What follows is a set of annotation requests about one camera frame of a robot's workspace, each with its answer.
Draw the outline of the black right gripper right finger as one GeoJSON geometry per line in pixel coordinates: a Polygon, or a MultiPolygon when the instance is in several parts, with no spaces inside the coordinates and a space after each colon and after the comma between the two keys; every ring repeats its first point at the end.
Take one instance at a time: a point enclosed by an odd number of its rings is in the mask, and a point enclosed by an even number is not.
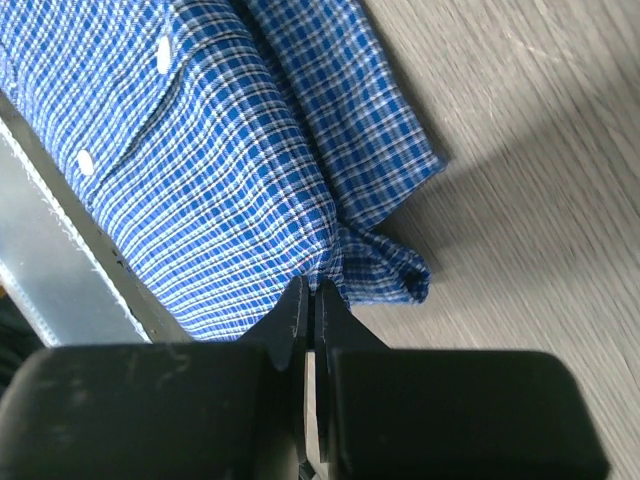
{"type": "Polygon", "coordinates": [[[324,282],[314,299],[319,451],[334,479],[605,479],[571,371],[530,350],[387,346],[324,282]]]}

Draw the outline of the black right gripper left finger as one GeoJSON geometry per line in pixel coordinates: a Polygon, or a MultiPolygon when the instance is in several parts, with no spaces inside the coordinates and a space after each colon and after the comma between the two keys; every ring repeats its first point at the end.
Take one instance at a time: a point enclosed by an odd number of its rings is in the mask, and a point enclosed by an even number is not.
{"type": "Polygon", "coordinates": [[[309,286],[233,342],[42,349],[1,401],[5,479],[306,479],[309,286]]]}

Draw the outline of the blue plaid long sleeve shirt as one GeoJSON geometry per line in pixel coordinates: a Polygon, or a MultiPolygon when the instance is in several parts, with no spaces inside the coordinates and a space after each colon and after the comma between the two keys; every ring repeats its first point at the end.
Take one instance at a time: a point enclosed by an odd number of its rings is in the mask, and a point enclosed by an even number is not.
{"type": "Polygon", "coordinates": [[[295,276],[428,294],[377,227],[444,163],[357,1],[5,1],[1,88],[194,339],[239,338],[295,276]]]}

